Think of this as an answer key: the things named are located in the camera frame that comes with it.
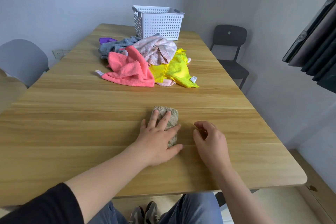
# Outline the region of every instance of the sneaker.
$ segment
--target sneaker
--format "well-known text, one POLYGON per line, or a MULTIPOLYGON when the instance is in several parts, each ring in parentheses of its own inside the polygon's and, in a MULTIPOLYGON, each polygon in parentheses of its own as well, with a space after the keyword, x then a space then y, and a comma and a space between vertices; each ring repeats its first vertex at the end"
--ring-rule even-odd
POLYGON ((158 205, 155 202, 151 201, 146 207, 145 223, 157 224, 158 222, 158 205))
POLYGON ((129 224, 144 224, 145 213, 141 206, 133 209, 131 217, 129 217, 129 224))

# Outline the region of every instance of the laundry basket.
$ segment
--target laundry basket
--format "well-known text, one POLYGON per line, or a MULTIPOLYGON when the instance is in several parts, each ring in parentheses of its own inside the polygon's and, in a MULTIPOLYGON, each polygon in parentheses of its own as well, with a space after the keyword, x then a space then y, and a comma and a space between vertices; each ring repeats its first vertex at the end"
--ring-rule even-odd
POLYGON ((184 13, 171 7, 134 5, 134 23, 140 38, 159 33, 167 40, 177 40, 184 13))

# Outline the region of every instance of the chair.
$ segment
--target chair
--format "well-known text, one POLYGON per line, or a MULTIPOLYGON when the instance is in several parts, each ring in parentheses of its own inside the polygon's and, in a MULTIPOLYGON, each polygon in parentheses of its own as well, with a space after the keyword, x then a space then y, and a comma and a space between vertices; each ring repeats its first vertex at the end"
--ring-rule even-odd
POLYGON ((243 79, 239 88, 244 85, 250 74, 245 68, 237 63, 240 47, 245 43, 247 31, 245 28, 233 25, 217 25, 213 33, 213 40, 210 50, 216 45, 236 46, 237 51, 233 60, 218 60, 232 79, 243 79))
POLYGON ((49 70, 48 58, 36 44, 14 39, 0 46, 0 69, 29 88, 49 70))

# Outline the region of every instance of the hand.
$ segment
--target hand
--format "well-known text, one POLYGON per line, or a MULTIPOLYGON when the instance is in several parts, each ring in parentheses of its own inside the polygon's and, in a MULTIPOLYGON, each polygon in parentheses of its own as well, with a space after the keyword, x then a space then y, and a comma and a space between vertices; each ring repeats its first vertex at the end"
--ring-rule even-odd
POLYGON ((206 138, 203 139, 199 130, 194 130, 194 141, 199 156, 208 169, 215 174, 231 167, 225 135, 214 124, 206 120, 197 121, 194 125, 207 134, 206 138))
POLYGON ((167 131, 165 128, 170 119, 171 112, 166 112, 162 120, 157 123, 159 111, 155 110, 146 126, 143 119, 140 127, 140 134, 132 144, 137 151, 143 153, 147 166, 156 166, 173 158, 183 149, 182 144, 177 144, 168 149, 168 142, 176 135, 181 125, 176 125, 167 131))

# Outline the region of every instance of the black chair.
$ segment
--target black chair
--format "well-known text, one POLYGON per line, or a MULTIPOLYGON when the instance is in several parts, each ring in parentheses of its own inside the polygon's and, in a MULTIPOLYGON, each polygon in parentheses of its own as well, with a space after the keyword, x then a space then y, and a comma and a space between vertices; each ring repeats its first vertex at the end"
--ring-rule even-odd
POLYGON ((237 51, 233 60, 219 59, 218 61, 232 79, 243 79, 239 86, 240 89, 250 74, 249 71, 239 65, 236 61, 240 47, 245 43, 246 37, 247 31, 245 28, 233 25, 217 25, 213 33, 212 45, 210 48, 210 50, 212 50, 215 44, 237 47, 237 51))

